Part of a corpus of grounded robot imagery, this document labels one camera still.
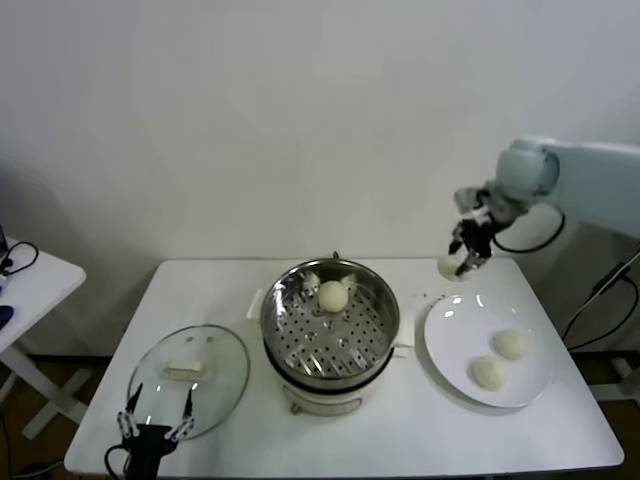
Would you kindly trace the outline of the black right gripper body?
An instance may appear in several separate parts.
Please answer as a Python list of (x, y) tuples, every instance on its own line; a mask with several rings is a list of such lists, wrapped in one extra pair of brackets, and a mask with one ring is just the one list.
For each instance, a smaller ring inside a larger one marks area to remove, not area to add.
[(489, 225), (497, 234), (510, 228), (529, 212), (529, 206), (507, 197), (494, 185), (464, 187), (454, 193), (454, 202), (463, 220)]

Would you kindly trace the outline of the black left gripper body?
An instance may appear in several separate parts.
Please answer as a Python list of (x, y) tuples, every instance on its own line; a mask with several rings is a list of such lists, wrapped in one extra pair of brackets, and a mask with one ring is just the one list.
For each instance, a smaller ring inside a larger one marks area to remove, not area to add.
[(157, 478), (161, 460), (176, 450), (171, 440), (169, 426), (140, 425), (139, 435), (125, 441), (129, 453), (129, 463), (125, 468), (125, 478), (133, 480), (153, 480)]

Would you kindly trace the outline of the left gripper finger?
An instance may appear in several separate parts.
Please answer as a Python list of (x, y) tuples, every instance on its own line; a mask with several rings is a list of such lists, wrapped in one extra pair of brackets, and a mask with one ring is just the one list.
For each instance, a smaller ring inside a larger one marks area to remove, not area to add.
[(128, 398), (125, 409), (117, 414), (116, 420), (123, 439), (137, 437), (140, 434), (140, 430), (135, 420), (135, 408), (141, 395), (142, 388), (143, 384), (140, 383), (134, 394)]
[(192, 390), (189, 389), (184, 404), (181, 422), (166, 433), (164, 438), (173, 443), (179, 443), (190, 434), (194, 428), (194, 423)]

